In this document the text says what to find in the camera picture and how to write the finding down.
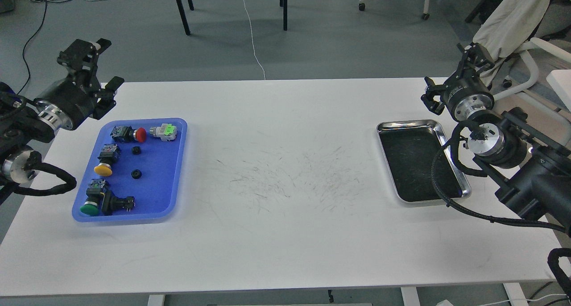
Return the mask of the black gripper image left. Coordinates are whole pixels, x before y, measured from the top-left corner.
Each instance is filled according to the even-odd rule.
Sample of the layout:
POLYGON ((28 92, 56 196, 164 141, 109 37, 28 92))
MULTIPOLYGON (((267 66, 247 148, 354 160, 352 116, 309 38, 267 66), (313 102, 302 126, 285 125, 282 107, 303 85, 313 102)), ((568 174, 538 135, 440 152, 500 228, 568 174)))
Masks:
POLYGON ((96 77, 98 58, 111 45, 105 38, 78 38, 59 52, 57 63, 69 74, 34 99, 39 119, 53 131, 76 130, 88 117, 100 120, 116 106, 117 90, 125 79, 115 76, 101 88, 96 77))

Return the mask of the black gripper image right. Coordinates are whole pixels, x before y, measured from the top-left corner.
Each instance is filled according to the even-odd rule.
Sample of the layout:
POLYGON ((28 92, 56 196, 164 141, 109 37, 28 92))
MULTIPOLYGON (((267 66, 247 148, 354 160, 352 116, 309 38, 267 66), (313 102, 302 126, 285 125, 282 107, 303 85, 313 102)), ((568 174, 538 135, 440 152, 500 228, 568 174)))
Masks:
POLYGON ((492 122, 495 120, 491 111, 494 99, 479 75, 491 70, 495 62, 480 43, 472 42, 467 46, 458 43, 456 47, 462 54, 457 70, 443 84, 436 84, 425 76, 426 91, 421 101, 436 115, 441 115, 446 108, 457 122, 492 122))

